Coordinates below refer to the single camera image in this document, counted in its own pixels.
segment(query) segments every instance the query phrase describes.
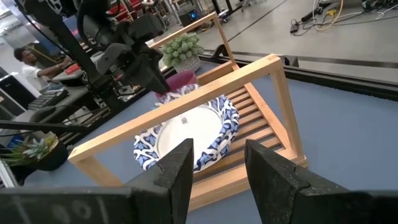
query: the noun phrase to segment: white shirt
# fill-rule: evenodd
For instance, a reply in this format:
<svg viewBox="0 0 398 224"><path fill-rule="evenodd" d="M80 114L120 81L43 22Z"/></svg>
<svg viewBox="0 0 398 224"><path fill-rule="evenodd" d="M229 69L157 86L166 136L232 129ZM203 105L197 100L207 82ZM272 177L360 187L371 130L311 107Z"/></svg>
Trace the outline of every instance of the white shirt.
<svg viewBox="0 0 398 224"><path fill-rule="evenodd" d="M27 65L27 64L23 64L22 66L22 75L27 79L27 81L32 84L32 86L34 88L36 88L37 91L42 90L44 87L46 87L48 85L47 77L38 77L37 73L40 71L41 69L31 66L31 65Z"/></svg>

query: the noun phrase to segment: blue table surface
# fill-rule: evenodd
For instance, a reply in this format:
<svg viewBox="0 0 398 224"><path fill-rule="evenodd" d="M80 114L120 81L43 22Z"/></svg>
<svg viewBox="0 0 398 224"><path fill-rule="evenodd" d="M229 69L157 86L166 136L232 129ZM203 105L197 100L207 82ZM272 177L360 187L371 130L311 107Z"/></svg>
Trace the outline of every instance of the blue table surface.
<svg viewBox="0 0 398 224"><path fill-rule="evenodd" d="M203 73L215 65L201 64ZM323 86L289 80L289 89L309 169L350 190L398 189L398 103ZM281 119L269 77L253 81ZM155 102L149 93L102 125L77 145L148 112ZM134 136L96 158L123 182L142 172L134 160ZM34 172L26 186L96 185L66 162L53 172ZM188 214L187 223L261 223L252 193L237 194Z"/></svg>

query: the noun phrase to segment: keyboard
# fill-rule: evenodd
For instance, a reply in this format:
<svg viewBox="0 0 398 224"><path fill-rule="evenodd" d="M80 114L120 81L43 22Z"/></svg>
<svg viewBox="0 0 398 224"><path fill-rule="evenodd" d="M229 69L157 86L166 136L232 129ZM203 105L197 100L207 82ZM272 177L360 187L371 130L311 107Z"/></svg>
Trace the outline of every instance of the keyboard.
<svg viewBox="0 0 398 224"><path fill-rule="evenodd" d="M30 110L38 110L45 106L53 106L69 95L66 90L48 90L27 106Z"/></svg>

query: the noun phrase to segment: desk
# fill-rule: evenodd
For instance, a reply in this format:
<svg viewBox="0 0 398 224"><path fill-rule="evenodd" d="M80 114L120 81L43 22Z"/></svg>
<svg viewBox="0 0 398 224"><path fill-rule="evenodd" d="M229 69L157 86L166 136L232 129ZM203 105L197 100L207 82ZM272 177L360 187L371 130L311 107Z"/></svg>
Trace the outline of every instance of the desk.
<svg viewBox="0 0 398 224"><path fill-rule="evenodd" d="M103 55L103 53L100 52L98 54L94 54L93 56L91 56L90 59L94 63L96 63L100 59L100 57L102 55ZM82 75L83 75L83 70L82 69L78 69L78 70L74 71L71 74L66 74L65 72L61 72L59 75L54 77L52 80L56 81L56 82L65 81L65 80L72 80L72 79L80 78Z"/></svg>
<svg viewBox="0 0 398 224"><path fill-rule="evenodd" d="M260 78L253 85L281 118L271 79ZM289 80L289 89L312 172L351 190L398 189L397 102L295 80ZM146 94L80 142L148 112L155 101L153 93ZM134 136L96 155L100 163L123 182L142 172L134 160L131 144L134 144ZM26 178L25 185L81 187L96 184L66 162L53 172L34 172ZM187 223L257 224L261 221L252 193L246 191L190 212Z"/></svg>
<svg viewBox="0 0 398 224"><path fill-rule="evenodd" d="M55 106L59 107L55 109L54 113L41 120L41 123L61 123L76 112L78 110L77 107L86 106L91 111L99 108L87 87L66 87L66 90L69 91L69 95L57 103ZM14 118L14 121L29 122L34 113L34 110L27 110Z"/></svg>

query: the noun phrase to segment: white pot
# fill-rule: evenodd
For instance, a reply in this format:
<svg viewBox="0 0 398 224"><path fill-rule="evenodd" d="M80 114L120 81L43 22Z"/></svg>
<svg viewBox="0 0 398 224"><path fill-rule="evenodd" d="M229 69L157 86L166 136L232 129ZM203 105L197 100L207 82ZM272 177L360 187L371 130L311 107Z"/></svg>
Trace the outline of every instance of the white pot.
<svg viewBox="0 0 398 224"><path fill-rule="evenodd" d="M194 72L199 69L200 59L198 56L192 56L190 59L183 61L182 63L174 66L177 72L183 72L187 70L193 70Z"/></svg>

